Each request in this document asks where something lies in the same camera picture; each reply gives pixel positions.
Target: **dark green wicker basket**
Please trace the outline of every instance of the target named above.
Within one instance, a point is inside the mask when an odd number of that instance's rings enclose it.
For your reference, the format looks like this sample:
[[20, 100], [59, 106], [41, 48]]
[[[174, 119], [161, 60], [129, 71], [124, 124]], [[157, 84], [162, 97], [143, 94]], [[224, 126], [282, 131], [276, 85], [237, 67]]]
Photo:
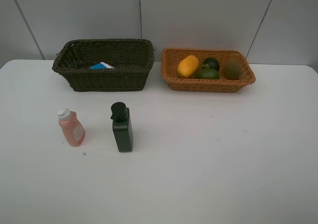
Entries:
[[[105, 62], [115, 69], [91, 70]], [[154, 63], [154, 48], [145, 39], [82, 39], [68, 42], [53, 71], [74, 91], [139, 91]]]

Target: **basket rim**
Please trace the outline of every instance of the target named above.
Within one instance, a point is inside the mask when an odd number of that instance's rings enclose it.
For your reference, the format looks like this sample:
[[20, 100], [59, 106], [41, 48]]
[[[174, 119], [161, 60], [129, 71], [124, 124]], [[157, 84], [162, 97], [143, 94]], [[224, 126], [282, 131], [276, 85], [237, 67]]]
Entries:
[[[168, 51], [190, 51], [190, 52], [191, 51], [200, 51], [200, 52], [236, 53], [243, 59], [243, 62], [247, 68], [247, 71], [251, 75], [251, 79], [246, 79], [246, 80], [211, 79], [210, 80], [210, 79], [170, 77], [166, 73], [166, 69], [165, 69], [165, 63], [166, 63], [165, 54]], [[203, 84], [210, 84], [210, 85], [250, 85], [256, 81], [255, 74], [253, 73], [252, 69], [250, 68], [250, 65], [248, 64], [245, 56], [237, 50], [226, 50], [226, 49], [190, 49], [190, 48], [167, 48], [167, 49], [164, 49], [162, 51], [162, 54], [161, 54], [161, 76], [167, 82], [173, 82], [173, 83], [178, 83], [178, 84], [184, 84], [184, 82], [186, 82], [187, 84], [203, 83]]]
[[[92, 43], [92, 42], [110, 42], [110, 41], [118, 41], [118, 42], [142, 42], [147, 44], [149, 52], [150, 52], [150, 61], [144, 68], [117, 68], [117, 69], [100, 69], [100, 70], [92, 70], [89, 68], [85, 69], [66, 69], [59, 68], [59, 63], [61, 62], [62, 57], [66, 53], [66, 50], [74, 43]], [[57, 54], [57, 57], [53, 61], [52, 70], [59, 74], [81, 74], [81, 73], [100, 73], [100, 74], [108, 74], [108, 73], [148, 73], [154, 64], [155, 56], [154, 56], [154, 48], [150, 40], [147, 39], [76, 39], [67, 42], [63, 49]]]

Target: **bottle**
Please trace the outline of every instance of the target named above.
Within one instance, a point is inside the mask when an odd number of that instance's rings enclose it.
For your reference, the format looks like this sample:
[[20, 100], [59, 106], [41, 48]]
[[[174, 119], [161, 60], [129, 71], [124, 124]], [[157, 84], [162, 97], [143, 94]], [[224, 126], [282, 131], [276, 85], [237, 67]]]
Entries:
[[111, 106], [113, 132], [119, 152], [133, 150], [133, 130], [131, 127], [129, 108], [123, 102]]
[[79, 146], [85, 138], [85, 131], [76, 117], [76, 112], [62, 109], [58, 111], [58, 117], [67, 142], [71, 146]]

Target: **pink bottle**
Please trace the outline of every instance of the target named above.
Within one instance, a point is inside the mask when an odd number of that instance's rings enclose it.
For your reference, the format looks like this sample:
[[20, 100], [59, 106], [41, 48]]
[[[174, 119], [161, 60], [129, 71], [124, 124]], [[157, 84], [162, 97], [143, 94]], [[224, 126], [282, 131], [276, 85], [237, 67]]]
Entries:
[[76, 117], [76, 112], [69, 109], [58, 111], [59, 125], [71, 146], [79, 146], [85, 137], [85, 131]]

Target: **white bottle cap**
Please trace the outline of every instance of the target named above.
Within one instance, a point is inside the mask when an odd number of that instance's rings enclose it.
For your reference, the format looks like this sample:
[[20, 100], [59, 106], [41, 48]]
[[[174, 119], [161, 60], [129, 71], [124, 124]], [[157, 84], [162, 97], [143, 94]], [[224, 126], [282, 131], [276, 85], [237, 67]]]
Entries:
[[61, 109], [58, 111], [58, 118], [60, 121], [67, 121], [71, 118], [72, 114], [69, 109]]

